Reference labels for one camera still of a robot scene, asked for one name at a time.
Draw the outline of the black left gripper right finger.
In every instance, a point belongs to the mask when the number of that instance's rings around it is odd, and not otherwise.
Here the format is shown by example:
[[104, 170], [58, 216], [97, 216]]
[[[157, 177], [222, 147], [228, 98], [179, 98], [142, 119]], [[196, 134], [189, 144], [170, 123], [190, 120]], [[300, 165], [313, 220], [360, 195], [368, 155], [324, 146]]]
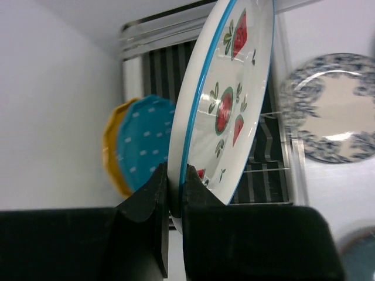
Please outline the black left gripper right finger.
[[182, 197], [188, 280], [343, 280], [330, 229], [313, 208], [225, 205], [187, 168]]

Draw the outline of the white watermelon plate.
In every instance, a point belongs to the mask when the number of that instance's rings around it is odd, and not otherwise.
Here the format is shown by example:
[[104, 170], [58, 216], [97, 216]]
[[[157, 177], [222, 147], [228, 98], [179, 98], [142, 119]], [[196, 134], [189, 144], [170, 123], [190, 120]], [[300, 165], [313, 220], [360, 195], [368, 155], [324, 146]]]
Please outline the white watermelon plate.
[[218, 1], [202, 27], [180, 88], [169, 144], [169, 205], [178, 231], [189, 167], [222, 203], [234, 196], [260, 119], [274, 20], [274, 1]]

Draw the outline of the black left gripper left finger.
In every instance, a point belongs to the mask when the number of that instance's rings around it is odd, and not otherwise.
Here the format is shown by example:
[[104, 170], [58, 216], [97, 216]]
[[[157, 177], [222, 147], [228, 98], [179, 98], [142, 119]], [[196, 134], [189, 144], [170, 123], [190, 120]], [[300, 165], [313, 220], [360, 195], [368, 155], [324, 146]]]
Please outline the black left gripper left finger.
[[115, 208], [99, 280], [164, 280], [168, 276], [166, 163]]

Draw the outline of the yellow plate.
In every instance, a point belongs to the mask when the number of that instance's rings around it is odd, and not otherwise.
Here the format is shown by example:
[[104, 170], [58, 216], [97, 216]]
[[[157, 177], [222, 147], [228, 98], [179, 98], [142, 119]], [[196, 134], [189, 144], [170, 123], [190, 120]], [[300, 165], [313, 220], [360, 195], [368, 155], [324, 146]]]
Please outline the yellow plate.
[[128, 198], [132, 194], [132, 191], [124, 180], [117, 163], [117, 132], [122, 120], [126, 116], [128, 108], [137, 101], [139, 101], [139, 98], [133, 98], [114, 108], [112, 113], [110, 113], [102, 136], [101, 154], [103, 166], [112, 184], [124, 198]]

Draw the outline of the blue floral rim plate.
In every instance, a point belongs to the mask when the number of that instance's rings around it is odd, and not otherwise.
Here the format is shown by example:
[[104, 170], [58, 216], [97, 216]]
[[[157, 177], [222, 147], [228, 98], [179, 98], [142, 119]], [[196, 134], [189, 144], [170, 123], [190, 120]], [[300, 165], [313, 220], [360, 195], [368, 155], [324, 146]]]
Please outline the blue floral rim plate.
[[305, 156], [342, 164], [374, 156], [374, 59], [353, 53], [316, 57], [282, 83], [287, 130]]

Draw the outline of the blue polka dot plate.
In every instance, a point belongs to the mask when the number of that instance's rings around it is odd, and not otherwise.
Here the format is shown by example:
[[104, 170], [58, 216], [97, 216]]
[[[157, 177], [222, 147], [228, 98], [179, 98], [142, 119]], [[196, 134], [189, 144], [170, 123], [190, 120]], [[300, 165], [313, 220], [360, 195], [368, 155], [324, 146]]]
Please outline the blue polka dot plate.
[[117, 163], [128, 188], [135, 192], [167, 161], [175, 105], [149, 95], [130, 105], [117, 132]]

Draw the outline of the black drip tray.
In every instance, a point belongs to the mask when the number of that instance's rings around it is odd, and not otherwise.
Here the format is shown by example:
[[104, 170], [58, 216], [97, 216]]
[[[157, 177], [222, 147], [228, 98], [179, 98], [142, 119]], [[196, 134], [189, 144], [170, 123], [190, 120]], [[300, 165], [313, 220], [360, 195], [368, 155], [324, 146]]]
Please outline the black drip tray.
[[[194, 46], [195, 42], [189, 41], [146, 53], [142, 58], [145, 95], [176, 101]], [[275, 95], [267, 89], [248, 162], [231, 203], [288, 204], [285, 163]]]

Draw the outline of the dark teal blossom plate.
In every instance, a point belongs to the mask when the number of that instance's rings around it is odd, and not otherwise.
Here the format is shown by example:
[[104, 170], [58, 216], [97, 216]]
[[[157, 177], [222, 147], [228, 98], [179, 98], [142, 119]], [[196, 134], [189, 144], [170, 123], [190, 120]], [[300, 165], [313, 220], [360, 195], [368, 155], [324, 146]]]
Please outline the dark teal blossom plate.
[[374, 280], [374, 220], [349, 224], [336, 244], [346, 280]]

